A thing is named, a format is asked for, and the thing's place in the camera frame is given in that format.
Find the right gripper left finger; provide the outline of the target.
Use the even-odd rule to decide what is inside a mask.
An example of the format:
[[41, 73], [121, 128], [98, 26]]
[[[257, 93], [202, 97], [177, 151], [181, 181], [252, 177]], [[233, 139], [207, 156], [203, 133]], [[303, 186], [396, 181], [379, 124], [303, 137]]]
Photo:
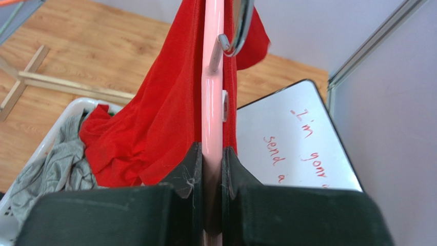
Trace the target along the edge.
[[158, 184], [57, 192], [31, 210], [16, 245], [201, 245], [202, 149]]

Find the pink hanger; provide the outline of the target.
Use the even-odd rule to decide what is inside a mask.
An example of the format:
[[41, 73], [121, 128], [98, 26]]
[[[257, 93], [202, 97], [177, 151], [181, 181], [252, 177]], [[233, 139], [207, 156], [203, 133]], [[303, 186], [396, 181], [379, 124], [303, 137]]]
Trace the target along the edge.
[[203, 245], [221, 245], [220, 218], [223, 159], [223, 122], [227, 118], [227, 92], [223, 90], [223, 58], [234, 57], [248, 35], [253, 1], [232, 1], [234, 34], [224, 34], [225, 2], [206, 1], [202, 61]]

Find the grey garment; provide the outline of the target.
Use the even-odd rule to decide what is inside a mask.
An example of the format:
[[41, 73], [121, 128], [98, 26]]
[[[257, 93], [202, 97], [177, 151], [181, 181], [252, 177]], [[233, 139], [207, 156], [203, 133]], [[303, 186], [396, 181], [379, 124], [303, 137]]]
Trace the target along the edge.
[[80, 114], [68, 117], [47, 156], [24, 167], [16, 178], [10, 194], [10, 207], [19, 225], [46, 194], [100, 188], [85, 157], [85, 145], [78, 135], [90, 112], [90, 109], [84, 109]]

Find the red t shirt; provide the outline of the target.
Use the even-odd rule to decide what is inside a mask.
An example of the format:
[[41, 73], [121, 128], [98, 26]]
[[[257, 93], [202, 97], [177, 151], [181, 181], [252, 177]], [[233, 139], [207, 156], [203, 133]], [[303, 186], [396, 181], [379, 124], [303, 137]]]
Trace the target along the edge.
[[204, 1], [182, 1], [136, 96], [114, 116], [98, 105], [79, 136], [97, 184], [153, 185], [202, 139]]

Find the wooden clothes rack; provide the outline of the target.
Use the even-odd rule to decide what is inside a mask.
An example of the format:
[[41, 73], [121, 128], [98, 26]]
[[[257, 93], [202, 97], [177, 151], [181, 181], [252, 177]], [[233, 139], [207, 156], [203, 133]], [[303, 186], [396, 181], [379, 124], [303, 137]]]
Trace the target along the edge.
[[1, 70], [16, 80], [14, 86], [1, 103], [1, 122], [4, 122], [7, 119], [13, 107], [28, 86], [92, 97], [124, 105], [129, 103], [135, 97], [134, 94], [128, 92], [81, 84], [36, 73], [49, 51], [50, 49], [48, 47], [44, 45], [40, 46], [24, 71], [18, 70], [14, 65], [1, 57]]

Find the white whiteboard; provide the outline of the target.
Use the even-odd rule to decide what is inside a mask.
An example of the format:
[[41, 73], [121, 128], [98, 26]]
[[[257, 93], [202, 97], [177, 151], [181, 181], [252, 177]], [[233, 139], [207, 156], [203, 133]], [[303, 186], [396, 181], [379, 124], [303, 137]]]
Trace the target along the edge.
[[311, 80], [240, 107], [236, 138], [240, 162], [265, 185], [362, 190]]

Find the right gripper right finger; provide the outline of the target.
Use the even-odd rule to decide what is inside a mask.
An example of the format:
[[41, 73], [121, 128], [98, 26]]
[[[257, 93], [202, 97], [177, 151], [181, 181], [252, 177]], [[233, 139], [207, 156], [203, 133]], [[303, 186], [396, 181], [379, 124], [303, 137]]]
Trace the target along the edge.
[[223, 150], [222, 185], [223, 245], [394, 245], [366, 193], [264, 185], [232, 147]]

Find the orange hanger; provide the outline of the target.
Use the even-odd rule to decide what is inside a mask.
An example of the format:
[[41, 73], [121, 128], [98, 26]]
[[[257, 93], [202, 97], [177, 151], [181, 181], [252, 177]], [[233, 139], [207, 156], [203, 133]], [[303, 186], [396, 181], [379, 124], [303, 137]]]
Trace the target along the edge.
[[22, 2], [25, 2], [25, 1], [26, 0], [0, 0], [0, 6], [4, 7], [4, 6], [8, 6], [8, 5], [22, 3]]

